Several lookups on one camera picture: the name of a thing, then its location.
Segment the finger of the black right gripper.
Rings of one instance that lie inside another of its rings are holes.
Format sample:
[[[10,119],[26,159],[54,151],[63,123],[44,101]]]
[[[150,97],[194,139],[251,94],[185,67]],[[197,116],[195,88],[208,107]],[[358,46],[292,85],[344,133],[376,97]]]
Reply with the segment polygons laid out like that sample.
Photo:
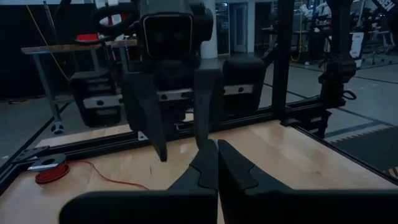
[[[193,121],[199,148],[208,140],[210,126],[220,123],[223,110],[223,73],[221,70],[198,70],[193,76]]]
[[[123,102],[130,129],[142,132],[165,162],[166,138],[153,75],[123,75]]]

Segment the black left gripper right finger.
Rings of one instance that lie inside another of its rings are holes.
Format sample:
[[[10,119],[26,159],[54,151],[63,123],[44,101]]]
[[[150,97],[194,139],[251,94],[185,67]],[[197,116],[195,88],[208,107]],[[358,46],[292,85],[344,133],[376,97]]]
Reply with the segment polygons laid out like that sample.
[[[218,141],[218,188],[226,224],[364,224],[393,218],[398,190],[295,190]]]

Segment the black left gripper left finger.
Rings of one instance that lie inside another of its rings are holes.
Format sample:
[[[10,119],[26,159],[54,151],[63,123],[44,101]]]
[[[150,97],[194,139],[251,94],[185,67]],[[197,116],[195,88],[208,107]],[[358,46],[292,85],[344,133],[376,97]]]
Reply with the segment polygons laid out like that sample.
[[[216,141],[204,142],[187,170],[166,190],[81,194],[61,209],[59,224],[217,224]]]

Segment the wooden side table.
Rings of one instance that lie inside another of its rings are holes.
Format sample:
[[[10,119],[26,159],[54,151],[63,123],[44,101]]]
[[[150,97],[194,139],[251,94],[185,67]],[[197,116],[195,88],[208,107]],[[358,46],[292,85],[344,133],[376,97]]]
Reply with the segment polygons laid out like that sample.
[[[81,46],[81,45],[73,45],[73,44],[66,44],[66,45],[46,45],[46,46],[38,46],[38,47],[23,47],[21,48],[21,52],[26,54],[26,55],[31,55],[34,59],[35,66],[37,68],[37,71],[39,73],[40,81],[42,83],[42,86],[44,88],[44,92],[46,95],[46,98],[49,102],[49,106],[53,115],[53,121],[50,123],[53,123],[52,125],[52,133],[53,134],[60,134],[63,133],[63,126],[62,126],[62,119],[60,116],[61,110],[58,107],[59,104],[69,104],[73,101],[72,98],[66,98],[64,100],[57,100],[54,92],[52,91],[50,84],[48,82],[47,76],[44,72],[43,66],[40,61],[40,54],[50,54],[53,59],[55,60],[55,63],[57,63],[57,60],[54,57],[55,53],[66,53],[66,52],[77,52],[77,51],[86,51],[89,50],[91,54],[91,58],[93,61],[93,65],[95,70],[99,70],[100,66],[98,63],[98,58],[97,54],[95,52],[96,49],[99,49],[101,47],[100,44],[97,45],[91,45],[91,46]]]

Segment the black aluminium table frame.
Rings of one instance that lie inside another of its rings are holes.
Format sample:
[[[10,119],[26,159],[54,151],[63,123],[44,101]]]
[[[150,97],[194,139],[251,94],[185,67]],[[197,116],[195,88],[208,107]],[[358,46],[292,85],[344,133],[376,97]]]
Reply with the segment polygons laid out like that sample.
[[[349,8],[353,0],[326,0],[332,16],[333,58],[351,58],[348,50]],[[341,150],[329,146],[325,141],[298,133],[289,127],[286,119],[294,116],[311,116],[324,112],[329,106],[322,103],[320,95],[307,101],[291,104],[292,111],[282,110],[285,106],[284,93],[287,89],[288,71],[285,67],[289,34],[282,32],[280,47],[275,51],[276,68],[281,76],[275,83],[275,97],[271,109],[234,115],[217,128],[218,137],[225,140],[260,169],[295,190],[398,190],[398,180],[359,161]],[[166,143],[195,137],[194,121],[191,130],[183,129],[166,136]],[[139,141],[131,133],[71,142],[58,146],[45,146],[29,151],[19,151],[15,161],[2,172],[0,194],[14,179],[14,176],[32,162],[34,156],[63,154],[69,159],[82,159],[148,146],[149,140]]]

